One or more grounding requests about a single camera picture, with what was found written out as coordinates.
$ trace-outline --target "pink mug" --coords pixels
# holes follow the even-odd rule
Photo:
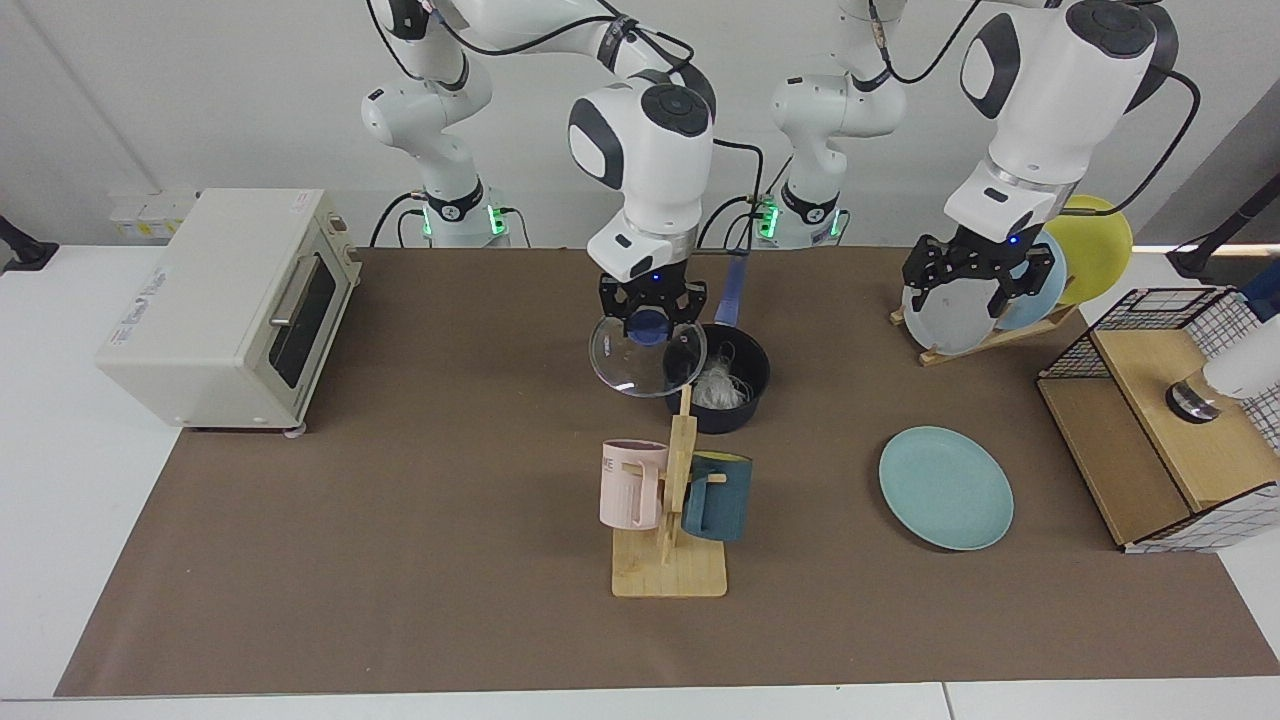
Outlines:
[[[662,518],[658,474],[667,468],[667,446],[644,439],[604,443],[600,521],[620,530],[650,530]]]

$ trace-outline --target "label sticker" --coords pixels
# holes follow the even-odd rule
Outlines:
[[[108,343],[115,347],[128,345],[129,340],[133,337],[133,331],[146,316],[147,310],[151,309],[151,304],[155,301],[156,295],[160,293],[160,288],[164,283],[169,281],[169,268],[156,268],[151,272],[151,277],[147,282],[138,288],[137,295],[133,296],[133,304],[129,310],[124,314],[124,319],[115,327],[115,332],[108,340]]]

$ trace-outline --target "wooden box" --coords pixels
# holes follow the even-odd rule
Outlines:
[[[1280,524],[1280,392],[1203,425],[1165,404],[1170,384],[1257,324],[1233,291],[1134,291],[1041,373],[1126,552],[1212,551]]]

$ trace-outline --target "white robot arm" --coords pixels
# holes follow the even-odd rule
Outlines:
[[[1044,8],[1060,0],[991,0]],[[756,238],[773,247],[810,247],[837,234],[837,206],[849,160],[837,137],[892,133],[906,114],[906,94],[883,49],[901,22],[906,0],[840,0],[833,54],[842,76],[792,77],[773,94],[773,122],[791,141],[792,161],[776,197],[764,200]]]
[[[1034,245],[1084,177],[1094,149],[1164,79],[1176,32],[1158,5],[1079,0],[1034,15],[996,15],[969,46],[965,95],[996,137],[987,158],[947,200],[959,223],[948,242],[919,240],[902,268],[919,311],[932,288],[959,278],[996,279],[987,306],[1004,313],[1039,292],[1053,258]],[[1027,261],[1016,281],[1010,270]]]
[[[480,179],[471,150],[461,138],[444,133],[493,99],[489,73],[467,58],[421,3],[380,0],[374,10],[383,32],[399,46],[397,59],[412,77],[371,92],[361,105],[361,115],[374,137],[417,161],[424,237],[435,247],[506,245],[493,190]]]
[[[669,296],[677,274],[684,282],[710,174],[716,96],[698,68],[655,40],[673,38],[604,0],[379,0],[378,10],[402,46],[406,72],[422,79],[371,94],[365,122],[380,141],[419,160],[424,210],[438,245],[483,246],[497,232],[490,229],[492,208],[484,211],[489,190],[470,151],[442,133],[492,97],[488,74],[462,45],[492,55],[573,53],[595,59],[620,81],[579,99],[570,115],[575,161],[623,195],[622,209],[590,238],[588,252],[623,284],[630,297],[623,305]],[[471,45],[458,35],[463,29],[502,50]],[[666,266],[677,272],[655,273]],[[645,287],[655,282],[660,292]]]

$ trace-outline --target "yellow plate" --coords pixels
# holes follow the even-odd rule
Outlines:
[[[1091,195],[1075,195],[1068,208],[1110,210],[1112,204]],[[1102,218],[1059,215],[1044,229],[1062,247],[1069,273],[1066,291],[1059,301],[1079,305],[1101,296],[1120,281],[1133,255],[1133,229],[1123,213]]]

